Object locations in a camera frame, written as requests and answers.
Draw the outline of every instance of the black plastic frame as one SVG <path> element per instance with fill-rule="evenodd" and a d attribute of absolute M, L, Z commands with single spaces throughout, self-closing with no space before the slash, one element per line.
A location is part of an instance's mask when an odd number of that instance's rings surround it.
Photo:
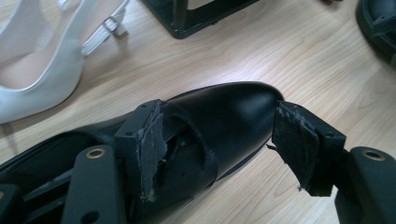
<path fill-rule="evenodd" d="M 188 9 L 189 0 L 142 0 L 176 39 L 183 39 L 259 0 L 214 0 Z"/>

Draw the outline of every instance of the wood grain surface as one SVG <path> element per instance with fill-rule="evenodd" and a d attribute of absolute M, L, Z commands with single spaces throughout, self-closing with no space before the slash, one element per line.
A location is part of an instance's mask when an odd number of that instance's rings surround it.
<path fill-rule="evenodd" d="M 0 25 L 16 2 L 0 1 Z M 42 2 L 56 25 L 54 1 Z M 356 5 L 261 0 L 176 40 L 142 2 L 132 0 L 124 20 L 129 35 L 110 38 L 87 58 L 67 100 L 1 125 L 0 162 L 56 133 L 115 118 L 146 101 L 235 81 L 277 87 L 287 101 L 344 133 L 346 149 L 374 147 L 396 157 L 395 69 L 363 38 Z M 338 223 L 333 196 L 311 198 L 298 188 L 289 167 L 264 149 L 164 223 Z"/>

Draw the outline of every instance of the shoe toe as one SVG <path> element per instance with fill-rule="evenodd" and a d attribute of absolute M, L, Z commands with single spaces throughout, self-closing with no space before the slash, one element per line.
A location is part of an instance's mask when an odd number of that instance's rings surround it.
<path fill-rule="evenodd" d="M 271 136 L 276 101 L 282 95 L 259 82 L 223 84 L 176 97 L 164 107 L 184 119 L 207 150 L 216 157 L 218 176 L 224 175 Z"/>

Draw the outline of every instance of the screw hole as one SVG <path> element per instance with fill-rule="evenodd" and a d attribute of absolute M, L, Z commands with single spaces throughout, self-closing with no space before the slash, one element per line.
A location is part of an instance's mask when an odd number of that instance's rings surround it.
<path fill-rule="evenodd" d="M 93 150 L 90 150 L 89 152 L 87 152 L 87 154 L 85 155 L 88 159 L 98 159 L 100 157 L 102 157 L 103 155 L 105 155 L 105 150 L 101 149 L 101 148 L 96 148 Z"/>
<path fill-rule="evenodd" d="M 381 155 L 380 153 L 374 152 L 374 151 L 369 151 L 366 150 L 363 152 L 363 155 L 373 161 L 384 161 L 385 157 Z"/>
<path fill-rule="evenodd" d="M 98 218 L 99 218 L 98 212 L 89 212 L 82 217 L 81 223 L 91 224 L 94 223 Z"/>

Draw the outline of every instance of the white shoe strap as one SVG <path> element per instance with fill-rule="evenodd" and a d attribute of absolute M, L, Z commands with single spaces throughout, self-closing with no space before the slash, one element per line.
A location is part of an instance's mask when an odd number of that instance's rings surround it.
<path fill-rule="evenodd" d="M 102 22 L 99 28 L 82 45 L 81 53 L 85 56 L 88 56 L 97 47 L 99 47 L 100 44 L 106 41 L 110 35 L 115 34 L 117 29 L 120 29 L 123 17 L 124 11 L 116 16 L 110 16 L 104 22 Z"/>

